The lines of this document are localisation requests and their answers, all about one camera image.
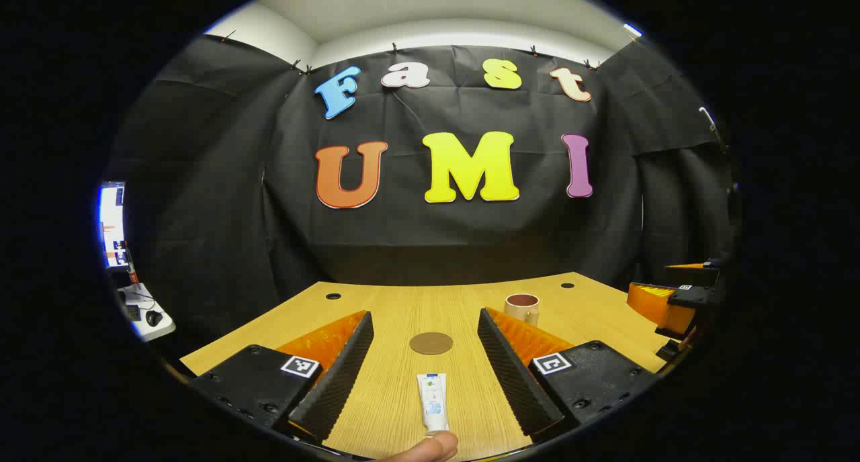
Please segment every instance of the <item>computer monitor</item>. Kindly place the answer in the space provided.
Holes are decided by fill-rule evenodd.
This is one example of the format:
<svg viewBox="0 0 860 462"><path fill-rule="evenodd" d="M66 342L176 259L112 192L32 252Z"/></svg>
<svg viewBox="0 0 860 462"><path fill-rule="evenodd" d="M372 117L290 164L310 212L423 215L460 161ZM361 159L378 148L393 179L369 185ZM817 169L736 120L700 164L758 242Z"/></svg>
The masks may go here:
<svg viewBox="0 0 860 462"><path fill-rule="evenodd" d="M126 233L122 223L122 202L126 190L123 181L104 181L99 192L99 238L104 251L105 268L129 272Z"/></svg>

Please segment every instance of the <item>mug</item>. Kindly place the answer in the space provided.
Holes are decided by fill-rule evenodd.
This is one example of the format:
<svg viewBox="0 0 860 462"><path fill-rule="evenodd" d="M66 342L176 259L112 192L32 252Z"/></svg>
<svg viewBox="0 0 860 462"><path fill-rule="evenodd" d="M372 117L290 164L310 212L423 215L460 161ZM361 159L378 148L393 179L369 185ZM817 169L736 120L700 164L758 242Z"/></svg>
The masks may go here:
<svg viewBox="0 0 860 462"><path fill-rule="evenodd" d="M532 294L511 294L505 299L505 314L537 326L539 304L540 299Z"/></svg>

